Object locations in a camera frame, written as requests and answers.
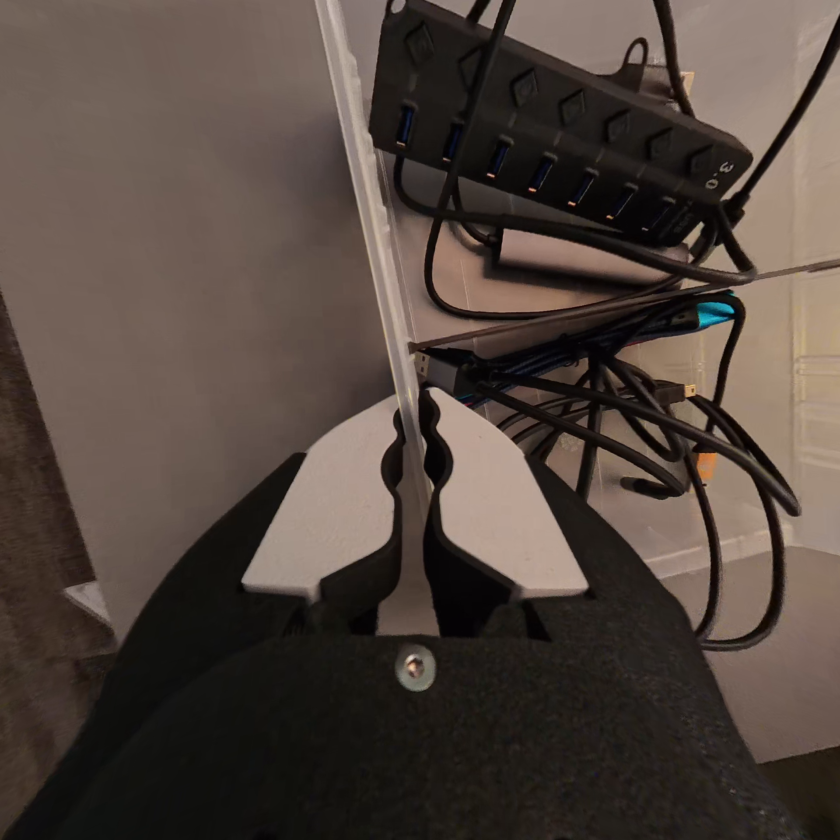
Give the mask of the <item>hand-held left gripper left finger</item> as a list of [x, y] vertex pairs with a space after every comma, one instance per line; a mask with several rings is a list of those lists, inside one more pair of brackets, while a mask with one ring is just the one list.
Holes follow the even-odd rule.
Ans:
[[306, 452], [244, 573], [247, 592], [382, 601], [402, 563], [403, 424], [380, 401]]

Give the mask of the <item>grey metal usb hub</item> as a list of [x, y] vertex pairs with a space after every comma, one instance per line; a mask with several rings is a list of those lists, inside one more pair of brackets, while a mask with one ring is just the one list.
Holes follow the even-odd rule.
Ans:
[[675, 274], [672, 268], [644, 266], [588, 245], [511, 229], [500, 232], [492, 261], [503, 269], [623, 287], [649, 287]]

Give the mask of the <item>thin black bin divider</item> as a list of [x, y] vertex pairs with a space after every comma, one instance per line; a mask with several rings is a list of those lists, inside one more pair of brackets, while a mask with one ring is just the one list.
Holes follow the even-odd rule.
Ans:
[[562, 309], [553, 313], [543, 314], [541, 317], [523, 321], [504, 322], [495, 327], [475, 330], [471, 332], [462, 332], [452, 334], [440, 339], [428, 340], [425, 342], [410, 342], [407, 347], [410, 353], [435, 349], [437, 347], [444, 347], [445, 345], [454, 344], [472, 340], [474, 338], [488, 338], [491, 336], [513, 333], [522, 329], [530, 329], [542, 326], [553, 326], [555, 323], [566, 323], [577, 319], [587, 319], [603, 314], [610, 314], [613, 312], [624, 312], [631, 308], [641, 308], [644, 306], [657, 306], [668, 301], [681, 300], [685, 298], [694, 298], [702, 295], [709, 295], [717, 291], [730, 291], [736, 287], [736, 284], [707, 284], [705, 286], [687, 287], [678, 290], [663, 291], [661, 293], [648, 294], [638, 297], [630, 297], [626, 300], [609, 300], [598, 303], [586, 304], [581, 307]]

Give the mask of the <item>long black usb hub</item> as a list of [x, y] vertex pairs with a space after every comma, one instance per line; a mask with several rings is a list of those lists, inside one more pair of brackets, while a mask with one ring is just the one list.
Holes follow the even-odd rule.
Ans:
[[510, 37], [466, 138], [490, 30], [429, 2], [384, 16], [373, 145], [504, 193], [673, 246], [715, 214], [753, 162], [729, 133]]

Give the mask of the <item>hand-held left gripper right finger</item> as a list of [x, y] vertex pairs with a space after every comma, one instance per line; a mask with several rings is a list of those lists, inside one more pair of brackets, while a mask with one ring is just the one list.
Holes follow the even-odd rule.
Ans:
[[424, 470], [441, 542], [516, 600], [589, 585], [520, 448], [438, 387], [422, 393]]

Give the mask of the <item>clear plastic bin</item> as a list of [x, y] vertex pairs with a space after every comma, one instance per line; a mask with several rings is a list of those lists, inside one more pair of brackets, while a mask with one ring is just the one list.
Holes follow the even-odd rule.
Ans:
[[[385, 346], [392, 368], [396, 400], [407, 429], [406, 452], [412, 464], [415, 496], [427, 506], [432, 486], [421, 478], [425, 442], [419, 431], [417, 400], [420, 391], [410, 344], [423, 335], [423, 341], [442, 339], [445, 331], [461, 334], [473, 329], [472, 322], [461, 326], [435, 309], [421, 291], [421, 223], [408, 219], [409, 211], [395, 209], [392, 198], [391, 158], [374, 149], [367, 129], [371, 106], [372, 76], [360, 77], [357, 55], [371, 58], [378, 39], [373, 6], [356, 19], [362, 26], [355, 40], [349, 35], [342, 2], [314, 2], [327, 56], [332, 90], [339, 111], [339, 125], [350, 165], [374, 291], [385, 334]], [[792, 548], [830, 553], [838, 557], [838, 353], [806, 355], [807, 333], [825, 329], [828, 315], [838, 316], [838, 290], [826, 287], [838, 281], [838, 267], [810, 276], [806, 273], [769, 279], [787, 284], [790, 301], [779, 306], [787, 318], [783, 332], [790, 338], [791, 361], [784, 375], [773, 373], [767, 382], [775, 383], [784, 394], [784, 411], [768, 429], [793, 447], [793, 483], [802, 495], [801, 518], [784, 525], [784, 537]], [[717, 350], [711, 338], [662, 339], [659, 348], [629, 351], [630, 361], [644, 363], [646, 370], [665, 373], [667, 379], [688, 378], [711, 388], [712, 356]], [[785, 345], [785, 358], [788, 355]], [[634, 471], [619, 459], [599, 455], [589, 501], [635, 547], [659, 577], [695, 573], [707, 567], [707, 540], [697, 503], [690, 496], [672, 501], [656, 501], [620, 487], [620, 477]], [[740, 479], [736, 488], [734, 467], [719, 466], [711, 482], [710, 502], [721, 537], [726, 563], [740, 563], [769, 551], [770, 538], [760, 503], [749, 482]]]

